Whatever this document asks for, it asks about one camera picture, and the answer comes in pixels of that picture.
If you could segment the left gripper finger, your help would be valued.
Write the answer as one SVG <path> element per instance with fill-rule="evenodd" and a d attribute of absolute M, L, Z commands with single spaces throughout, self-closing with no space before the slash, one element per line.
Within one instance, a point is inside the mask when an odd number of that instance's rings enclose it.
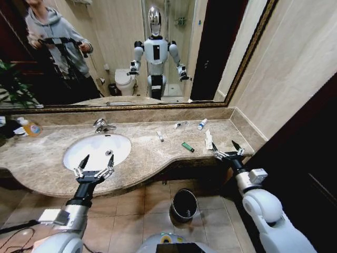
<path fill-rule="evenodd" d="M 83 172 L 84 172 L 84 168 L 89 160 L 90 155 L 88 154 L 83 160 L 81 160 L 81 162 L 79 163 L 79 165 L 73 169 L 75 178 L 83 178 Z"/>
<path fill-rule="evenodd" d="M 98 178 L 104 179 L 108 178 L 114 172 L 113 166 L 114 166 L 114 154 L 111 155 L 106 168 L 98 173 Z"/>

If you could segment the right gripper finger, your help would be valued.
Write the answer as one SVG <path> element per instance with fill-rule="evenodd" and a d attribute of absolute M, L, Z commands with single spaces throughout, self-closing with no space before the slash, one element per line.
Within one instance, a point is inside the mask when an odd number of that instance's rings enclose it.
<path fill-rule="evenodd" d="M 235 147 L 235 149 L 237 150 L 237 155 L 242 156 L 244 154 L 244 149 L 238 143 L 236 143 L 234 140 L 232 140 L 232 144 Z"/>
<path fill-rule="evenodd" d="M 224 153 L 222 153 L 221 151 L 219 151 L 218 148 L 216 147 L 216 145 L 213 142 L 212 142 L 212 149 L 213 149 L 214 156 L 218 160 L 223 161 L 223 159 L 226 158 L 226 155 Z"/>

